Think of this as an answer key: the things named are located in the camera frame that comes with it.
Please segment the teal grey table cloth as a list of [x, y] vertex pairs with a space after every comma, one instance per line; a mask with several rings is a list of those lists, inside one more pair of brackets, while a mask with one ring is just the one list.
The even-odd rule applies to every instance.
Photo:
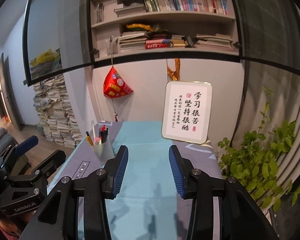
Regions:
[[[128, 148], [128, 164], [121, 190], [114, 200], [106, 200], [112, 239], [186, 239], [192, 200], [177, 194], [168, 159], [176, 145], [181, 156], [211, 177], [222, 178], [211, 144], [203, 146], [171, 141], [161, 135], [161, 122], [99, 122], [109, 128], [114, 153]], [[64, 176], [83, 178], [101, 168], [99, 159], [82, 140], [60, 171], [48, 192]]]

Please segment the framed calligraphy sign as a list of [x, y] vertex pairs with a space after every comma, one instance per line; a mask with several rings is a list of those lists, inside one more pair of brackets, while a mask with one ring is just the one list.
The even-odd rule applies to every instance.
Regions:
[[161, 135], [166, 139], [203, 144], [209, 131], [211, 106], [210, 83], [168, 82]]

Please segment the slim white pen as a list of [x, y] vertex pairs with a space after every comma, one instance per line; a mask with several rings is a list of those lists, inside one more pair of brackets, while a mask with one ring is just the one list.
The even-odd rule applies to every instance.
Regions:
[[95, 137], [96, 137], [94, 120], [91, 121], [91, 130], [93, 133], [93, 142], [94, 142]]

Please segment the stack of books and papers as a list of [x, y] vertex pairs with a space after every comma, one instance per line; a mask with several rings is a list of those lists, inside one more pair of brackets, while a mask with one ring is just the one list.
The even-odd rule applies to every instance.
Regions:
[[[62, 69], [60, 50], [47, 50], [30, 62], [33, 79]], [[33, 85], [33, 106], [40, 118], [47, 141], [76, 148], [82, 140], [63, 74], [58, 74]]]

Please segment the teal pink eraser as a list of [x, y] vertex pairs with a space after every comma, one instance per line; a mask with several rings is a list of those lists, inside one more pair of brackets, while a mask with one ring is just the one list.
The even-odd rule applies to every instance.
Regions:
[[102, 143], [102, 140], [100, 137], [94, 137], [94, 145], [99, 145]]

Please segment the gold medal striped ribbon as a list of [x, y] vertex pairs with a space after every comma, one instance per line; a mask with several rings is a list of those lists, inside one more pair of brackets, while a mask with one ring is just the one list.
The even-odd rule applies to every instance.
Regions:
[[181, 67], [181, 61], [180, 61], [180, 59], [179, 58], [175, 58], [174, 59], [174, 69], [171, 69], [168, 66], [168, 63], [166, 63], [166, 67], [167, 67], [168, 77], [172, 81], [179, 81], [180, 80], [180, 67]]

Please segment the red hanging zongzi ornament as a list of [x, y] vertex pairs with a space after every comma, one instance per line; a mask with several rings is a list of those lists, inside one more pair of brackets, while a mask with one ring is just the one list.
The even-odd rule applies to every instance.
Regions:
[[[114, 107], [113, 99], [127, 96], [133, 93], [134, 90], [132, 90], [130, 86], [127, 85], [127, 83], [122, 79], [114, 66], [112, 66], [103, 82], [103, 95], [106, 98], [111, 99]], [[113, 110], [115, 121], [118, 122], [117, 112], [115, 111], [115, 108], [113, 108]]]

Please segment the red retractable pen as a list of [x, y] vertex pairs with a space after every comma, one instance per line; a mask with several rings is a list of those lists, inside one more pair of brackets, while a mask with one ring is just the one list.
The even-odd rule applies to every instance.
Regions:
[[105, 125], [101, 125], [100, 126], [100, 130], [99, 130], [99, 135], [100, 135], [100, 139], [103, 141], [103, 137], [104, 137], [104, 131], [106, 130], [106, 126]]

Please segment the bookshelf with books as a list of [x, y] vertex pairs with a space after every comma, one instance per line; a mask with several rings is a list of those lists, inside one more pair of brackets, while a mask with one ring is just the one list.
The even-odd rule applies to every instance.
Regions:
[[239, 56], [232, 0], [87, 0], [96, 62]]

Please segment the green potted plant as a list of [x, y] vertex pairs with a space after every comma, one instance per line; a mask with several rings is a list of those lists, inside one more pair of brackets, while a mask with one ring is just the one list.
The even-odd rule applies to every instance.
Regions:
[[228, 138], [218, 142], [218, 147], [225, 150], [218, 165], [223, 178], [238, 179], [261, 209], [272, 206], [276, 212], [281, 207], [282, 196], [291, 195], [291, 206], [294, 206], [300, 194], [300, 186], [292, 190], [292, 180], [286, 186], [278, 183], [278, 160], [292, 149], [296, 121], [284, 120], [281, 126], [265, 132], [265, 126], [270, 123], [269, 113], [270, 102], [266, 101], [264, 110], [260, 111], [262, 119], [257, 130], [245, 132], [238, 149]]

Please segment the frosted translucent pen cup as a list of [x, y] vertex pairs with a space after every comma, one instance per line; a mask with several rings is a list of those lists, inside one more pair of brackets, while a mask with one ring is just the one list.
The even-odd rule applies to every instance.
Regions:
[[115, 158], [109, 139], [102, 144], [94, 145], [93, 151], [101, 165], [105, 165], [109, 159]]

